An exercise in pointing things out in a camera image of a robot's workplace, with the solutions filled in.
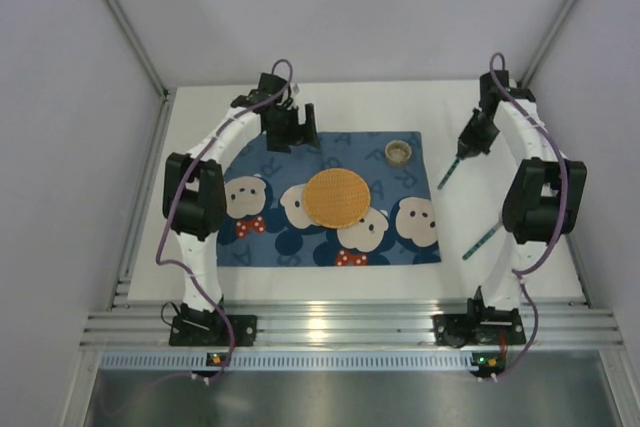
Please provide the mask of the silver fork green handle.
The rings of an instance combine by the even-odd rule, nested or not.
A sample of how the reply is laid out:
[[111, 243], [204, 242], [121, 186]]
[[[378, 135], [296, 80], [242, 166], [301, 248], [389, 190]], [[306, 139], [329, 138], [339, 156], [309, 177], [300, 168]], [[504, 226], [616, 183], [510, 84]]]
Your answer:
[[455, 172], [456, 168], [458, 167], [461, 161], [462, 161], [461, 157], [459, 156], [455, 157], [454, 161], [449, 166], [449, 168], [441, 178], [440, 182], [438, 183], [437, 190], [442, 190], [444, 188], [444, 186], [447, 184], [447, 182], [449, 181], [449, 179], [451, 178], [451, 176], [453, 175], [453, 173]]

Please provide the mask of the round woven bamboo plate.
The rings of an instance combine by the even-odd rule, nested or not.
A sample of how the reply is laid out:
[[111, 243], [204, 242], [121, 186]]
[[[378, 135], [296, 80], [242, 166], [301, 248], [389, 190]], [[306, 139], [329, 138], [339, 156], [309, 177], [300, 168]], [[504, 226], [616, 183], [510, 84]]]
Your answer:
[[340, 229], [355, 225], [371, 207], [371, 192], [358, 173], [329, 168], [315, 174], [303, 191], [303, 204], [320, 226]]

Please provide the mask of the blue bear print placemat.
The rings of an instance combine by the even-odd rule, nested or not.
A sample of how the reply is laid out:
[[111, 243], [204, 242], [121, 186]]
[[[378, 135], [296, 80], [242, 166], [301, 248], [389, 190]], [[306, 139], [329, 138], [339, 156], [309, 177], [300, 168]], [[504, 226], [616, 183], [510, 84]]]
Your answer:
[[251, 141], [225, 173], [222, 267], [369, 267], [440, 262], [418, 132], [322, 132], [271, 152]]

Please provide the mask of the small grey metal cup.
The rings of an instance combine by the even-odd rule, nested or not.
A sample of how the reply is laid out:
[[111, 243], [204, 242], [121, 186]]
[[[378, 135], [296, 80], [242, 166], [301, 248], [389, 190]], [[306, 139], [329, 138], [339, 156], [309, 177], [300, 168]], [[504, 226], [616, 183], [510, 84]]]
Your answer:
[[394, 168], [402, 168], [408, 165], [413, 150], [410, 144], [404, 140], [391, 140], [384, 149], [387, 163]]

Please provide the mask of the silver spoon green handle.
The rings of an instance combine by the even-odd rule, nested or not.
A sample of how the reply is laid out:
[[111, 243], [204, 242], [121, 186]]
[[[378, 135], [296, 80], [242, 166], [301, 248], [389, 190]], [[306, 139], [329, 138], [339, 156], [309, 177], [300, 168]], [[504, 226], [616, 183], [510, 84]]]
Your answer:
[[502, 228], [502, 223], [497, 222], [487, 230], [462, 256], [464, 261], [471, 258], [482, 246], [484, 246]]

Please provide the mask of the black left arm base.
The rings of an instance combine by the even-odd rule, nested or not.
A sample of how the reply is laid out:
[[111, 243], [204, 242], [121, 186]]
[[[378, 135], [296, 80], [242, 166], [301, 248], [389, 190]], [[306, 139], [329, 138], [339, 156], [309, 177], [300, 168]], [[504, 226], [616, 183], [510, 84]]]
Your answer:
[[[251, 347], [257, 334], [254, 315], [230, 315], [235, 347]], [[231, 334], [223, 318], [216, 313], [183, 313], [175, 316], [169, 337], [173, 347], [229, 347]]]

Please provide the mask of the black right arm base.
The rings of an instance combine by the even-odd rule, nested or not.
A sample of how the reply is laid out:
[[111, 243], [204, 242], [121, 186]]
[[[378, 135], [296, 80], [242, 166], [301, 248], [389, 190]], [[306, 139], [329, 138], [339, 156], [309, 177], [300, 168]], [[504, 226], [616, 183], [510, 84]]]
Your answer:
[[480, 291], [468, 298], [464, 313], [439, 314], [433, 317], [438, 346], [461, 349], [466, 346], [524, 345], [526, 335], [517, 308], [499, 310], [487, 306]]

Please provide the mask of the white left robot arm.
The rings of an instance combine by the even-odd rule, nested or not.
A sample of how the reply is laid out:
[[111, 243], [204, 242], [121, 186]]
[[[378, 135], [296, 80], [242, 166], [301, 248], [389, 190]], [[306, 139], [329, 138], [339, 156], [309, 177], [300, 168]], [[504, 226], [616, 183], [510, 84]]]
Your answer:
[[220, 123], [186, 153], [173, 152], [164, 167], [165, 218], [156, 264], [175, 265], [185, 275], [179, 315], [206, 329], [228, 322], [217, 273], [217, 238], [223, 230], [231, 190], [224, 174], [242, 150], [264, 137], [267, 150], [289, 154], [294, 146], [319, 147], [314, 106], [296, 105], [293, 75], [273, 70], [231, 101]]

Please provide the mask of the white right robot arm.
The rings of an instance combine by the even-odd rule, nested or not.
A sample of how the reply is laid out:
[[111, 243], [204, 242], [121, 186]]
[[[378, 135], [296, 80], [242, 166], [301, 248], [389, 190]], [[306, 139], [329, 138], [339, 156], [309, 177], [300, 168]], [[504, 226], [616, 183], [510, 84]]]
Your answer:
[[560, 237], [576, 223], [587, 168], [571, 161], [549, 137], [533, 93], [509, 85], [509, 72], [499, 69], [479, 78], [480, 97], [457, 141], [458, 161], [490, 153], [498, 138], [506, 141], [516, 171], [499, 211], [503, 247], [476, 293], [489, 310], [519, 307], [524, 277], [541, 267]]

